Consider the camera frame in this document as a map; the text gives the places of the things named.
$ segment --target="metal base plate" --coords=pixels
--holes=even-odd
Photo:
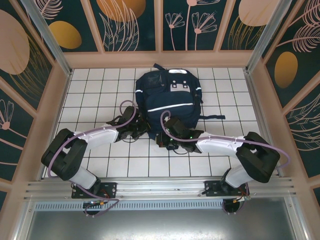
[[[116,182],[101,182],[101,190],[96,194],[98,197],[106,198],[105,192],[108,194],[110,199],[114,199],[117,193]],[[93,197],[84,193],[80,188],[74,186],[72,188],[72,199],[92,199]]]
[[[225,196],[241,196],[241,190],[242,189],[244,192],[246,192],[246,185],[242,184],[239,188],[234,188],[229,194],[226,194],[224,191],[222,191],[220,187],[220,181],[205,181],[204,186],[205,189],[208,188],[204,193],[207,197],[225,197]]]

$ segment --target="black cable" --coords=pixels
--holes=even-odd
[[[137,138],[136,140],[134,141],[125,141],[124,139],[122,139],[122,141],[124,141],[125,143],[128,143],[128,144],[133,144],[135,143],[136,141],[138,141],[139,138]]]
[[[176,154],[178,154],[178,155],[185,155],[185,154],[187,154],[188,152],[186,151],[185,153],[178,153],[178,152],[176,152],[176,150],[173,150]]]

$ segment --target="backpack pocket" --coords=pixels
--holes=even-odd
[[[144,76],[142,89],[148,96],[162,93],[166,87],[166,78],[161,71],[149,72],[147,76]]]

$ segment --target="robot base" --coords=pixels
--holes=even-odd
[[[207,197],[226,197],[226,196],[233,196],[238,197],[242,195],[240,189],[246,192],[246,184],[242,184],[239,188],[229,187],[228,189],[223,189],[221,186],[221,181],[205,181],[204,182],[205,191],[202,193],[205,194]]]
[[[116,182],[101,182],[100,190],[97,192],[98,197],[108,198],[106,194],[108,194],[110,199],[114,199],[117,193],[117,183]],[[77,186],[72,187],[72,199],[92,199],[93,197],[83,192]]]

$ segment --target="flower pattern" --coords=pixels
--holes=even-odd
[[[219,2],[220,2],[220,0],[186,0],[186,3],[189,5],[188,6],[188,12],[187,12],[187,15],[186,15],[186,28],[185,28],[185,50],[186,51],[188,51],[188,26],[189,26],[189,16],[190,16],[191,7],[194,7],[194,6],[197,6],[197,5],[217,4]],[[194,50],[197,50],[196,48],[197,48],[197,43],[195,43]]]
[[[10,128],[10,121],[14,114],[15,105],[8,101],[7,106],[3,99],[0,100],[0,129],[8,130]]]
[[[204,13],[199,18],[199,12],[192,14],[192,24],[194,32],[196,34],[202,34],[217,30],[217,25],[214,25],[214,23],[216,22],[214,15],[214,13]]]
[[[181,13],[173,13],[172,16],[170,13],[167,13],[165,19],[171,29],[183,27],[186,24],[185,21],[183,21]]]
[[[9,130],[9,131],[19,135],[20,137],[23,137],[26,139],[27,138],[26,136],[24,136],[24,135],[22,135],[22,134],[20,134],[10,128],[10,122],[11,122],[12,116],[14,114],[14,109],[15,109],[15,105],[11,101],[8,101],[8,103],[6,105],[6,103],[3,99],[0,100],[0,130],[5,130],[5,131]],[[4,140],[2,138],[0,138],[0,142],[7,144],[11,147],[14,147],[16,149],[23,150],[23,147],[18,146],[16,144],[13,144],[12,142],[9,142],[9,141]],[[2,161],[0,161],[0,164],[16,165],[15,163],[11,164],[11,163],[2,162]]]

